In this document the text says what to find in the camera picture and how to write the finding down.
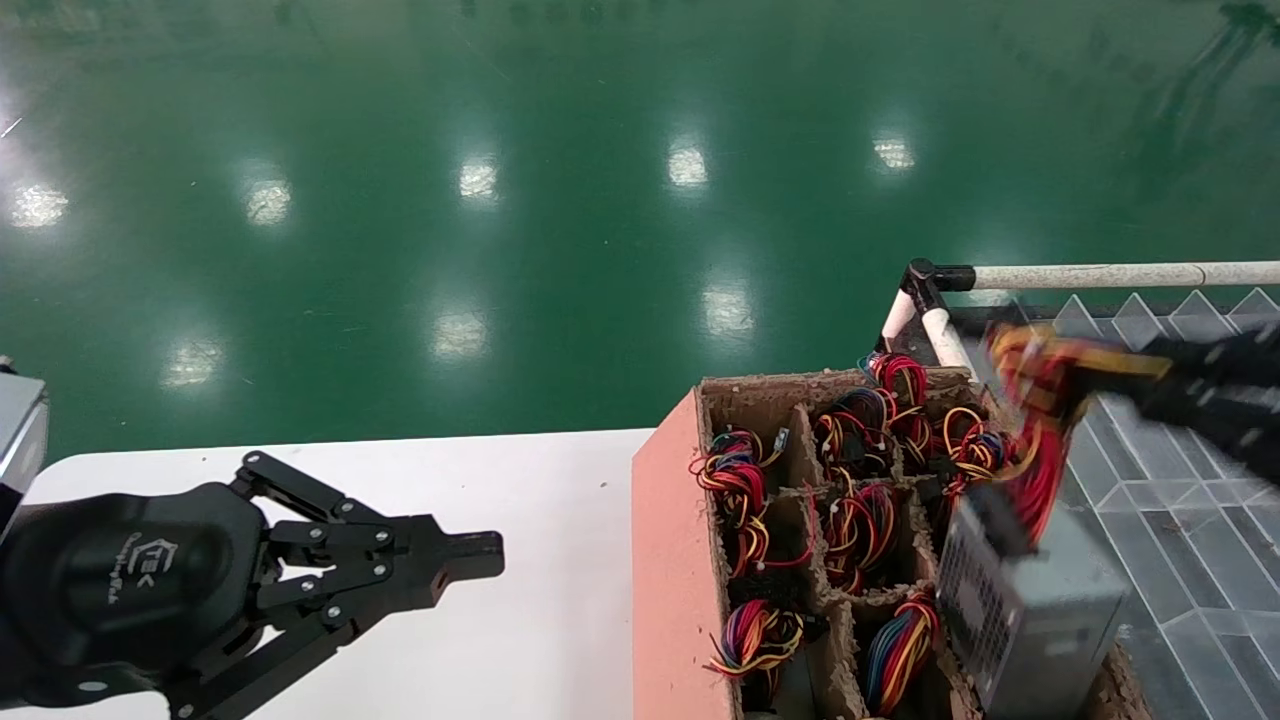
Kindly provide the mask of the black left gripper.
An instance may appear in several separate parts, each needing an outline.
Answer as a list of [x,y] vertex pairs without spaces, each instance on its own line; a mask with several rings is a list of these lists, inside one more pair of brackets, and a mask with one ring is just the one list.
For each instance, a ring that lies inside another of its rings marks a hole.
[[[179,683],[164,692],[173,719],[247,719],[383,619],[506,569],[497,530],[387,516],[261,450],[244,455],[234,491],[20,507],[3,541],[3,705],[74,707]],[[297,518],[268,525],[252,498]],[[250,618],[262,538],[296,566],[374,564],[338,568],[311,592],[280,583],[293,597],[271,620],[279,633],[248,655],[262,638]]]

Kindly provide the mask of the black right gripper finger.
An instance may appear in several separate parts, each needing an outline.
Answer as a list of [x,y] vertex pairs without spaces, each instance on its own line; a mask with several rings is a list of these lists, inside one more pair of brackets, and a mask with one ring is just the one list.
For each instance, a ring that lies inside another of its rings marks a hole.
[[1158,337],[1140,352],[1170,363],[1174,377],[1206,380],[1212,386],[1276,387],[1279,384],[1279,329],[1256,325],[1216,340]]
[[1256,477],[1279,475],[1279,410],[1210,388],[1199,392],[1156,389],[1138,400],[1139,414],[1187,428]]

